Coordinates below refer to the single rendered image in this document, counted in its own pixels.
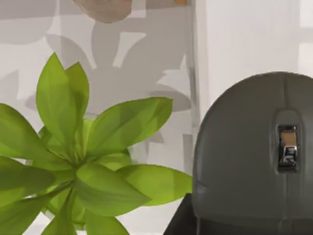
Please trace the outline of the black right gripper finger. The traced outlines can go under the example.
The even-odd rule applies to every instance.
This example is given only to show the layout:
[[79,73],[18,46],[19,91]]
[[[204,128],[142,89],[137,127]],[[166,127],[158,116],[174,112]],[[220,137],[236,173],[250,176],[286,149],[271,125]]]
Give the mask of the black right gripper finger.
[[184,196],[163,235],[198,235],[191,193]]

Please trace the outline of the grey computer mouse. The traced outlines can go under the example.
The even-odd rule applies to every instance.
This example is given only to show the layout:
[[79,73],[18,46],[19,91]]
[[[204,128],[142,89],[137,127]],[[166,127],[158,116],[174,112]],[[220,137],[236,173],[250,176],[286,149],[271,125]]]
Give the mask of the grey computer mouse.
[[197,235],[313,235],[313,78],[253,75],[213,103],[192,205]]

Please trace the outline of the green leafy potted plant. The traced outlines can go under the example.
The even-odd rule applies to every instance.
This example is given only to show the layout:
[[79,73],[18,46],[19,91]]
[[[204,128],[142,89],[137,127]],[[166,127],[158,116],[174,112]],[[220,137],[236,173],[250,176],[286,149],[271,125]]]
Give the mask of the green leafy potted plant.
[[167,122],[172,99],[125,101],[86,118],[88,78],[80,63],[65,69],[56,53],[35,99],[40,131],[0,103],[0,235],[23,235],[45,212],[52,219],[41,235],[129,235],[120,215],[191,192],[189,174],[135,164],[129,152]]

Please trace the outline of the pale wooden rounded board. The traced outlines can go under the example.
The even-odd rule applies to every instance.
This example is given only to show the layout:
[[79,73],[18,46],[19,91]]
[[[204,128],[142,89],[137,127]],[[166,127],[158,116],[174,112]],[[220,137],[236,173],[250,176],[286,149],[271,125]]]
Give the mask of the pale wooden rounded board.
[[133,0],[72,0],[95,21],[111,24],[122,21],[131,13]]

